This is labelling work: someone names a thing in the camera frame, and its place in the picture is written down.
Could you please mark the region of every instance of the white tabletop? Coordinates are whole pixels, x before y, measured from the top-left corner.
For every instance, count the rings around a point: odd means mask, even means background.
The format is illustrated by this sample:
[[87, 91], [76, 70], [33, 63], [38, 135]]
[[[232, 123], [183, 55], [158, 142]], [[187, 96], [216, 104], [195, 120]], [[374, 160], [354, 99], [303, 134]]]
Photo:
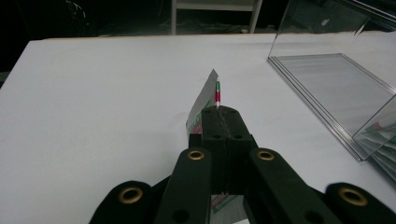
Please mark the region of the white tabletop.
[[309, 186], [355, 184], [396, 211], [389, 182], [357, 162], [266, 61], [274, 37], [30, 42], [0, 90], [0, 223], [88, 223], [119, 183], [170, 175], [212, 69], [222, 104]]

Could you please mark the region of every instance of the brass grommet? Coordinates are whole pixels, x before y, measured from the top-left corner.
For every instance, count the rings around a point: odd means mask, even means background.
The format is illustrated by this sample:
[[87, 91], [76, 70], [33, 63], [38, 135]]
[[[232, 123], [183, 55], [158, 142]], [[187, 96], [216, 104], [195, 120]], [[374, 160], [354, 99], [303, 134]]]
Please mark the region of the brass grommet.
[[193, 161], [199, 161], [205, 157], [205, 153], [202, 151], [194, 150], [189, 152], [187, 156]]
[[[134, 196], [132, 197], [125, 197], [125, 194], [128, 192], [134, 192]], [[119, 200], [121, 203], [131, 204], [138, 202], [143, 196], [143, 191], [137, 187], [130, 187], [123, 189], [119, 194]]]
[[258, 158], [260, 158], [263, 161], [271, 161], [275, 158], [274, 154], [264, 150], [258, 151], [256, 155]]
[[366, 197], [355, 189], [340, 188], [338, 194], [344, 201], [356, 206], [365, 206], [368, 203]]

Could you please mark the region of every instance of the black mechanism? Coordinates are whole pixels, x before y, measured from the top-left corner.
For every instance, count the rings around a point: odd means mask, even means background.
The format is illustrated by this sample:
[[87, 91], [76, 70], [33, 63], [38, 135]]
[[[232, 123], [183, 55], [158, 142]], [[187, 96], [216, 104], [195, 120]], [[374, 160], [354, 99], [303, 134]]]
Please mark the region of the black mechanism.
[[91, 224], [209, 223], [211, 195], [244, 195], [250, 223], [396, 223], [396, 215], [367, 191], [332, 184], [311, 189], [275, 151], [260, 148], [238, 111], [202, 110], [202, 133], [191, 134], [171, 176], [150, 187], [118, 185]]

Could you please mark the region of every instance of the acrylic container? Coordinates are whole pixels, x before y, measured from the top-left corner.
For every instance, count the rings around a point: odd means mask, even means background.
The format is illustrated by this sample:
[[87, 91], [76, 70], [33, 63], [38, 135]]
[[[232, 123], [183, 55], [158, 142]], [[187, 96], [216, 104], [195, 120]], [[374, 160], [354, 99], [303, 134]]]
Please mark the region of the acrylic container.
[[344, 146], [396, 180], [396, 13], [290, 0], [268, 61]]

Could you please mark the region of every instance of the clear plastic box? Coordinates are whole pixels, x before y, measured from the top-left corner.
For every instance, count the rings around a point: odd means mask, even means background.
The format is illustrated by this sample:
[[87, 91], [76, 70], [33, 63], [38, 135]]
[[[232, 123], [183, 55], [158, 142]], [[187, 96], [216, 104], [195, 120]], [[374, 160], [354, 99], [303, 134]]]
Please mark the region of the clear plastic box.
[[290, 0], [268, 58], [359, 161], [375, 159], [393, 180], [395, 31], [388, 7]]

